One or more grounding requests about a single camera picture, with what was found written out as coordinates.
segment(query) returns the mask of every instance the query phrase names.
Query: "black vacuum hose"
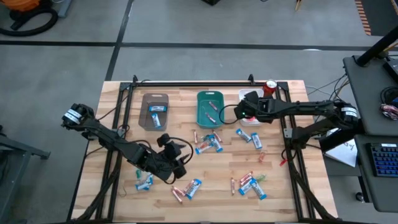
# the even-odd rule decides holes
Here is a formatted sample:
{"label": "black vacuum hose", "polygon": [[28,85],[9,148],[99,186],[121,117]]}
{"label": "black vacuum hose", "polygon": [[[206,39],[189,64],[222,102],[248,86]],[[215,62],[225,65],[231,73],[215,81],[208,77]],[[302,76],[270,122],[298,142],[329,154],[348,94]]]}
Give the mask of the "black vacuum hose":
{"label": "black vacuum hose", "polygon": [[58,13],[52,9],[52,8],[43,8],[43,9],[36,9],[32,10],[31,12],[27,12],[26,14],[23,14],[16,22],[16,24],[13,25],[13,29],[18,29],[20,28],[23,24],[25,24],[27,21],[29,21],[31,18],[43,14],[43,13],[50,13],[51,14],[51,19],[44,24],[41,27],[31,29],[31,30],[25,30],[25,31],[12,31],[12,30],[6,30],[0,28],[0,34],[12,36],[12,37],[28,37],[36,34],[41,34],[53,27],[55,23],[58,21]]}

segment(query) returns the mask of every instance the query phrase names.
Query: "black floor stripe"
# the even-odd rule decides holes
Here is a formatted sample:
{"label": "black floor stripe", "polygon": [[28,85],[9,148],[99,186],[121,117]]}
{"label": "black floor stripe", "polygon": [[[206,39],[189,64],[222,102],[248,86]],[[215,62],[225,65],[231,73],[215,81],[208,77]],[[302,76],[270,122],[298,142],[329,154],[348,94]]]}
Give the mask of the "black floor stripe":
{"label": "black floor stripe", "polygon": [[122,43],[121,47],[166,49],[253,49],[253,50],[336,50],[366,51],[371,46],[322,46],[322,45],[264,45],[264,44],[179,44],[179,43]]}
{"label": "black floor stripe", "polygon": [[126,32],[126,27],[129,22],[130,12],[132,8],[132,2],[134,0],[129,0],[127,3],[126,11],[124,12],[122,24],[119,29],[118,39],[116,40],[116,46],[113,49],[111,61],[109,63],[108,71],[106,71],[105,81],[111,81],[113,76],[113,71],[116,66],[116,61],[118,60],[120,47],[123,41],[124,33]]}
{"label": "black floor stripe", "polygon": [[114,47],[115,42],[68,42],[68,41],[21,41],[0,40],[0,45],[28,45],[28,46],[67,46],[67,47]]}

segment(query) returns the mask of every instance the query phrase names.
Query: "white sticker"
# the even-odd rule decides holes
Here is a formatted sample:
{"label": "white sticker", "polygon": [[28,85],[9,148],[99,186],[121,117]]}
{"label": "white sticker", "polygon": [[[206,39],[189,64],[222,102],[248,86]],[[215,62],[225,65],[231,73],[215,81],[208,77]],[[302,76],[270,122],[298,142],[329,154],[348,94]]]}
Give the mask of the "white sticker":
{"label": "white sticker", "polygon": [[68,113],[74,115],[74,116],[77,117],[77,118],[81,118],[81,114],[80,114],[80,113],[77,113],[76,111],[74,111],[74,110],[72,110],[72,109],[69,109],[69,110],[68,110]]}
{"label": "white sticker", "polygon": [[341,111],[342,111],[342,112],[350,111],[350,112],[358,113],[358,112],[356,111],[356,109],[354,109],[354,108],[342,108]]}
{"label": "white sticker", "polygon": [[397,147],[396,144],[381,144],[382,147]]}
{"label": "white sticker", "polygon": [[353,113],[353,112],[350,112],[350,111],[347,111],[347,112],[346,112],[346,115],[350,115],[350,116],[356,117],[356,113]]}
{"label": "white sticker", "polygon": [[80,121],[77,118],[75,118],[74,115],[72,115],[70,113],[65,113],[64,116],[66,116],[67,118],[69,118],[70,120],[75,122],[76,124],[80,124]]}

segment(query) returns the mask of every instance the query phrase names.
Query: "orange vacuum hose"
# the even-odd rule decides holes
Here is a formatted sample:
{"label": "orange vacuum hose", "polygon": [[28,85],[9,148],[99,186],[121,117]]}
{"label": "orange vacuum hose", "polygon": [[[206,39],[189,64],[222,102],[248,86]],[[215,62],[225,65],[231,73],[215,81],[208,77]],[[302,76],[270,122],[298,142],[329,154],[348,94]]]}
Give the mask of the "orange vacuum hose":
{"label": "orange vacuum hose", "polygon": [[39,6],[40,0],[0,0],[11,10],[29,11]]}

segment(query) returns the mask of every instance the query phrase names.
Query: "white paper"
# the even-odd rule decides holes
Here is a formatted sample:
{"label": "white paper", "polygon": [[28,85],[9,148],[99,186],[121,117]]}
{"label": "white paper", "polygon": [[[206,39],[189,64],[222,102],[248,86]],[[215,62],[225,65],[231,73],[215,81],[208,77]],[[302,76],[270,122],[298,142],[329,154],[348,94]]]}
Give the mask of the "white paper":
{"label": "white paper", "polygon": [[[327,135],[330,135],[337,130],[337,128],[332,129],[328,131]],[[351,139],[348,142],[327,151],[325,155],[351,167],[355,167],[357,153],[358,150],[356,148],[355,141],[354,139]]]}

